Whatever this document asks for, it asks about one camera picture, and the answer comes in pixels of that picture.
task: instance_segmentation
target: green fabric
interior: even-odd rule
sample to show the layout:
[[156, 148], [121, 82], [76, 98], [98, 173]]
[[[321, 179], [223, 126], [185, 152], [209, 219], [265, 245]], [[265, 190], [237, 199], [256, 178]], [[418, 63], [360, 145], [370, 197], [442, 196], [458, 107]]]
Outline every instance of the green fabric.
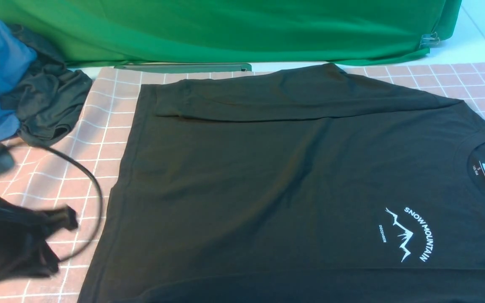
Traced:
[[[0, 0], [0, 19], [44, 35], [73, 66], [316, 60], [368, 65], [424, 56], [429, 50], [420, 49], [421, 36], [433, 33], [445, 8], [460, 2]], [[451, 32], [456, 19], [446, 21]]]

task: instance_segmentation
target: white print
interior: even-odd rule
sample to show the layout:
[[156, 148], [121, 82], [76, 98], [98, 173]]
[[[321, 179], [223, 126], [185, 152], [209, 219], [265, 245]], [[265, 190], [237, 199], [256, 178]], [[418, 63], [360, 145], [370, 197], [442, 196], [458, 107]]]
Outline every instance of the white print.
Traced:
[[383, 240], [383, 243], [386, 243], [385, 230], [383, 230], [383, 226], [379, 226], [379, 231], [381, 232], [381, 239]]
[[422, 219], [422, 217], [418, 213], [412, 211], [409, 207], [406, 207], [404, 211], [409, 215], [412, 215], [412, 217], [415, 218], [416, 221], [420, 223], [420, 226], [422, 226], [422, 228], [424, 229], [424, 234], [426, 235], [426, 249], [424, 250], [424, 253], [419, 257], [419, 259], [422, 260], [423, 262], [426, 262], [428, 261], [428, 258], [430, 257], [433, 251], [432, 231], [429, 229], [426, 221], [424, 221], [424, 219]]
[[412, 238], [413, 233], [409, 229], [404, 228], [402, 224], [398, 222], [398, 215], [396, 215], [392, 211], [389, 211], [388, 208], [385, 208], [385, 210], [387, 211], [387, 213], [390, 213], [394, 218], [394, 222], [392, 223], [392, 226], [398, 226], [404, 231], [403, 234], [399, 235], [399, 237], [402, 237], [402, 240], [403, 240], [402, 244], [400, 245], [400, 248], [404, 251], [404, 257], [402, 258], [402, 262], [403, 262], [406, 259], [406, 257], [410, 255], [410, 251], [406, 248], [406, 245], [408, 244], [409, 240]]

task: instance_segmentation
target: black object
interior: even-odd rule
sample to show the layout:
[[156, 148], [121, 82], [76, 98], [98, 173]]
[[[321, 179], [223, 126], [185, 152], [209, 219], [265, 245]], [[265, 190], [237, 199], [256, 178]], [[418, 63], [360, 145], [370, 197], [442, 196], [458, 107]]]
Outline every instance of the black object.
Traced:
[[0, 97], [1, 108], [16, 111], [18, 135], [31, 146], [51, 146], [76, 125], [93, 81], [66, 69], [59, 51], [41, 35], [8, 24], [12, 34], [37, 52], [17, 87]]
[[332, 64], [144, 85], [79, 302], [485, 302], [485, 121]]
[[248, 63], [206, 63], [206, 64], [156, 64], [149, 63], [143, 65], [126, 64], [117, 65], [114, 69], [127, 69], [146, 73], [218, 73], [218, 72], [251, 72], [252, 65]]
[[[0, 174], [14, 165], [8, 151], [15, 146], [0, 144]], [[85, 167], [56, 150], [44, 146], [41, 148], [63, 159], [70, 159], [73, 165], [91, 178], [102, 200], [98, 182]], [[60, 229], [77, 229], [76, 212], [68, 206], [52, 210], [29, 210], [12, 205], [0, 197], [0, 281], [12, 278], [48, 278], [56, 274], [59, 271], [59, 263], [82, 253], [100, 230], [102, 201], [99, 207], [98, 222], [86, 245], [60, 259], [50, 249], [46, 239]]]

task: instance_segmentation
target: neckline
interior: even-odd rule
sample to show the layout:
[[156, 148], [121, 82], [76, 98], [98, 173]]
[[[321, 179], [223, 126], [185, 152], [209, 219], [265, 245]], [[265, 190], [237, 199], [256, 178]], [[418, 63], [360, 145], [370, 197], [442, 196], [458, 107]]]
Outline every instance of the neckline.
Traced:
[[460, 143], [454, 156], [454, 175], [460, 178], [460, 182], [465, 184], [477, 199], [485, 199], [485, 196], [478, 190], [478, 186], [470, 177], [471, 171], [469, 171], [467, 163], [469, 163], [469, 157], [474, 150], [483, 144], [485, 144], [485, 129], [478, 131]]

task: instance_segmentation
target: pink grid mat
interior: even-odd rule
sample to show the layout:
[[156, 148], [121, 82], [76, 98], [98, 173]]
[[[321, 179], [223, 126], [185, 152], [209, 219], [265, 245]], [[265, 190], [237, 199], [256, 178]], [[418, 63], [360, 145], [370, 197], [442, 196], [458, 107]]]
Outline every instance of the pink grid mat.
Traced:
[[[464, 99], [485, 119], [485, 63], [358, 67], [346, 71]], [[107, 202], [131, 130], [140, 84], [258, 74], [264, 73], [152, 74], [104, 68], [87, 98], [80, 122], [55, 147], [96, 175]], [[13, 154], [19, 165], [0, 177], [1, 196], [26, 207], [70, 205], [79, 212], [79, 232], [60, 232], [50, 239], [52, 249], [66, 255], [87, 238], [96, 220], [96, 193], [91, 183], [77, 169], [42, 150], [21, 147]], [[62, 264], [60, 274], [52, 279], [0, 283], [0, 303], [75, 303], [95, 247]]]

